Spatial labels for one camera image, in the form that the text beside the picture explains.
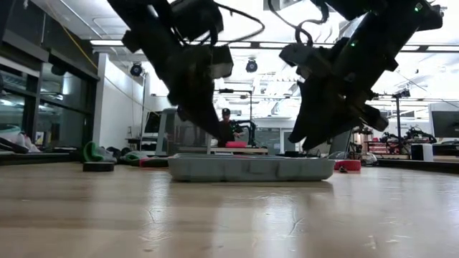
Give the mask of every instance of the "cable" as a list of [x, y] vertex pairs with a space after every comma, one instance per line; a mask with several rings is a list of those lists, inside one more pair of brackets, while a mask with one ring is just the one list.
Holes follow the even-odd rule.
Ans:
[[239, 37], [239, 38], [237, 38], [237, 39], [230, 40], [230, 41], [228, 41], [228, 42], [225, 44], [225, 46], [228, 45], [228, 44], [230, 44], [230, 43], [241, 42], [241, 41], [244, 41], [244, 40], [249, 39], [249, 38], [251, 38], [251, 37], [255, 37], [255, 36], [257, 36], [257, 35], [259, 35], [259, 34], [261, 34], [262, 32], [265, 31], [266, 26], [265, 26], [258, 18], [255, 18], [255, 17], [253, 17], [252, 15], [250, 15], [250, 14], [248, 14], [248, 13], [245, 13], [245, 12], [243, 12], [243, 11], [239, 11], [239, 10], [234, 9], [234, 8], [232, 8], [232, 7], [225, 6], [224, 4], [219, 4], [219, 3], [216, 3], [216, 4], [217, 4], [218, 7], [222, 8], [222, 9], [226, 9], [226, 10], [228, 10], [228, 11], [230, 11], [230, 12], [239, 14], [240, 16], [243, 16], [243, 17], [245, 17], [245, 18], [247, 18], [247, 19], [251, 19], [251, 20], [253, 20], [254, 22], [257, 22], [259, 25], [261, 25], [261, 28], [258, 29], [258, 30], [256, 30], [255, 32], [250, 33], [250, 34], [248, 34], [248, 35], [245, 35], [245, 36], [243, 36], [243, 37]]
[[[78, 42], [73, 38], [73, 36], [71, 35], [71, 33], [68, 31], [68, 29], [62, 24], [62, 22], [60, 22], [60, 20], [58, 19], [58, 15], [56, 13], [56, 11], [51, 7], [51, 4], [49, 3], [50, 0], [46, 0], [45, 3], [46, 5], [48, 6], [48, 9], [52, 12], [52, 15], [55, 17], [56, 21], [60, 24], [60, 26], [62, 27], [62, 29], [64, 29], [64, 32], [65, 34], [67, 34], [67, 36], [70, 38], [70, 40], [72, 40], [73, 44], [75, 44], [75, 46], [80, 50], [80, 52], [83, 54], [83, 56], [85, 56], [85, 58], [89, 61], [89, 63], [95, 68], [95, 69], [98, 69], [98, 66], [91, 60], [90, 57], [88, 57], [88, 55], [86, 54], [85, 50], [83, 50], [83, 48], [78, 44]], [[146, 108], [144, 105], [142, 105], [141, 103], [137, 102], [136, 100], [134, 100], [133, 97], [129, 96], [126, 92], [124, 92], [122, 89], [120, 89], [118, 86], [116, 86], [115, 83], [113, 83], [110, 79], [108, 79], [108, 77], [106, 75], [104, 75], [104, 78], [111, 84], [113, 85], [117, 90], [119, 90], [121, 93], [123, 93], [127, 98], [129, 98], [130, 100], [132, 100], [133, 102], [139, 104], [140, 106], [142, 106], [144, 109], [146, 109], [147, 111], [149, 112], [152, 112], [153, 114], [159, 116], [156, 112]]]
[[[285, 24], [287, 24], [288, 26], [292, 27], [295, 29], [295, 31], [299, 31], [301, 33], [303, 33], [304, 35], [307, 36], [308, 38], [308, 41], [306, 42], [306, 45], [308, 45], [309, 47], [312, 47], [313, 46], [313, 37], [311, 36], [311, 34], [309, 32], [307, 32], [305, 29], [301, 28], [301, 25], [303, 25], [304, 23], [306, 23], [306, 21], [302, 22], [300, 26], [295, 26], [293, 24], [291, 24], [290, 22], [288, 22], [286, 19], [282, 18], [281, 15], [279, 15], [276, 10], [274, 10], [274, 6], [273, 6], [273, 0], [268, 0], [268, 7], [270, 9], [270, 11], [277, 17], [279, 18], [282, 22], [284, 22]], [[297, 38], [296, 39], [297, 43], [303, 43], [301, 41], [301, 39]]]
[[[408, 77], [402, 75], [400, 72], [397, 72], [397, 74], [399, 74], [400, 76], [402, 76], [403, 78], [405, 78], [408, 82], [411, 82], [414, 86], [416, 86], [416, 87], [420, 88], [421, 90], [424, 90], [425, 92], [427, 92], [428, 94], [430, 94], [430, 92], [429, 92], [428, 90], [426, 90], [425, 88], [419, 86], [416, 82], [413, 82], [411, 79], [408, 79]], [[449, 104], [449, 105], [452, 105], [454, 108], [459, 109], [459, 106], [457, 106], [456, 104], [452, 104], [451, 102], [449, 102], [449, 101], [447, 101], [447, 100], [444, 100], [444, 99], [441, 99], [441, 98], [440, 98], [440, 100], [443, 101], [443, 102], [445, 102], [445, 103], [447, 103], [447, 104]]]

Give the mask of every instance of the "gray plastic tray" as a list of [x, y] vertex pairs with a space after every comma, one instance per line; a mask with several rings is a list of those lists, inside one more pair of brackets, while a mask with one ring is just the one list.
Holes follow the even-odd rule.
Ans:
[[335, 161], [325, 158], [176, 154], [169, 173], [177, 181], [321, 181], [333, 175]]

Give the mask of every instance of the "white ceiling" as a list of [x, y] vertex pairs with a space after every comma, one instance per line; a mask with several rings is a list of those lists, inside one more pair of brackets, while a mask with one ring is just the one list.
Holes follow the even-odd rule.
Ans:
[[[106, 0], [32, 0], [39, 5], [50, 15], [57, 14], [57, 18], [72, 32], [76, 33], [83, 39], [120, 39], [125, 30], [126, 25], [111, 9]], [[254, 41], [269, 41], [269, 42], [292, 42], [293, 30], [287, 27], [279, 19], [274, 17], [269, 11], [262, 10], [263, 0], [218, 0], [219, 3], [226, 4], [233, 8], [245, 11], [248, 14], [256, 16], [265, 23], [267, 29], [259, 36], [252, 38]], [[410, 40], [411, 43], [448, 43], [459, 44], [459, 31], [456, 24], [459, 22], [457, 14], [459, 14], [459, 1], [453, 0], [436, 0], [435, 4], [441, 4], [448, 8], [445, 11], [444, 26], [442, 29], [419, 32]], [[312, 5], [309, 0], [294, 4], [279, 12], [290, 22], [297, 24], [304, 19], [319, 19], [320, 12]], [[229, 40], [240, 37], [258, 29], [258, 26], [253, 21], [246, 20], [238, 15], [230, 16], [228, 11], [222, 10], [224, 17], [225, 31], [219, 36], [221, 40]], [[338, 14], [331, 14], [331, 18], [327, 24], [317, 26], [313, 24], [305, 24], [307, 29], [314, 37], [316, 42], [334, 42], [339, 35], [339, 23], [344, 19]], [[135, 56], [128, 53], [126, 49], [112, 48], [111, 59], [123, 60], [119, 65], [126, 67], [126, 61], [131, 60]], [[267, 88], [264, 95], [283, 95], [293, 84], [290, 81], [295, 80], [294, 69], [286, 67], [285, 64], [278, 58], [279, 51], [275, 50], [256, 50], [256, 49], [232, 49], [235, 68], [233, 76], [227, 82], [246, 82], [246, 87], [255, 85], [255, 94], [260, 92], [260, 89]], [[248, 74], [245, 71], [245, 65], [249, 58], [256, 58], [259, 70], [256, 73]], [[403, 87], [407, 84], [407, 78], [413, 80], [419, 85], [430, 86], [441, 84], [441, 78], [446, 75], [453, 80], [456, 75], [456, 66], [459, 63], [459, 54], [399, 54], [397, 61], [400, 63], [399, 73], [386, 73], [383, 75], [377, 85], [374, 87], [376, 92], [394, 92], [398, 87]], [[449, 67], [446, 73], [439, 73]], [[415, 74], [414, 71], [419, 69], [420, 72]], [[266, 75], [267, 73], [275, 73], [275, 75]], [[235, 87], [233, 84], [226, 84], [225, 87]], [[459, 98], [452, 96], [447, 90], [430, 90], [427, 87], [428, 93], [424, 90], [419, 90], [416, 87], [412, 89], [412, 95], [420, 97], [442, 97], [442, 98]], [[230, 105], [231, 108], [241, 108], [247, 112], [247, 105], [234, 104], [235, 99], [225, 97], [225, 105]], [[279, 100], [261, 100], [254, 107], [257, 112], [266, 113], [266, 110], [271, 110]], [[287, 113], [295, 113], [293, 110], [297, 108], [299, 101], [289, 100], [282, 104], [287, 110]]]

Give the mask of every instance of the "ceiling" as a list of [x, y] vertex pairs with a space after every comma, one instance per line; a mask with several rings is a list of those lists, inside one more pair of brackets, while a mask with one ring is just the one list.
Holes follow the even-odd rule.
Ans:
[[[57, 14], [57, 19], [60, 22], [83, 39], [120, 39], [126, 30], [126, 25], [111, 9], [106, 0], [32, 1], [50, 15]], [[218, 2], [256, 16], [265, 23], [266, 30], [261, 35], [252, 38], [252, 41], [293, 41], [294, 31], [269, 11], [262, 10], [263, 0], [218, 0]], [[459, 1], [436, 0], [435, 4], [448, 8], [445, 10], [443, 28], [435, 31], [418, 32], [411, 38], [410, 42], [415, 44], [459, 44], [459, 32], [456, 27], [457, 22], [459, 22], [459, 18], [457, 18]], [[279, 11], [279, 14], [294, 24], [306, 18], [320, 18], [320, 11], [308, 0], [289, 6]], [[225, 29], [219, 35], [221, 40], [238, 38], [255, 31], [259, 26], [236, 14], [231, 16], [225, 10], [222, 10], [222, 16], [224, 17]], [[304, 28], [313, 35], [316, 42], [333, 43], [340, 34], [351, 34], [359, 20], [352, 21], [348, 27], [343, 29], [345, 23], [346, 21], [341, 16], [332, 13], [326, 24], [322, 26], [305, 24]], [[129, 67], [130, 63], [139, 61], [139, 58], [145, 61], [142, 54], [131, 54], [124, 47], [105, 48], [103, 51], [109, 52], [110, 59], [123, 71], [127, 70], [126, 67]], [[287, 67], [278, 58], [278, 54], [278, 50], [232, 49], [235, 62], [233, 74], [225, 80], [224, 85], [222, 82], [219, 82], [218, 85], [221, 85], [220, 87], [253, 89], [254, 95], [257, 96], [254, 113], [260, 116], [271, 114], [271, 111], [279, 114], [296, 114], [299, 100], [285, 100], [281, 97], [285, 94], [290, 94], [293, 97], [298, 94], [298, 91], [292, 88], [297, 76], [294, 69]], [[258, 71], [255, 73], [245, 71], [249, 58], [256, 59], [258, 63]], [[459, 64], [459, 54], [401, 53], [398, 55], [397, 61], [400, 63], [398, 72], [385, 73], [375, 85], [375, 92], [392, 93], [403, 87], [411, 87], [412, 95], [416, 97], [459, 98], [459, 93], [456, 96], [452, 95], [450, 91], [438, 88], [438, 85], [442, 84], [441, 78], [447, 75], [453, 80], [457, 75], [456, 67]], [[247, 101], [241, 100], [239, 95], [234, 97], [216, 96], [215, 101], [218, 105], [229, 105], [233, 110], [241, 109], [243, 113], [247, 113], [249, 110]]]

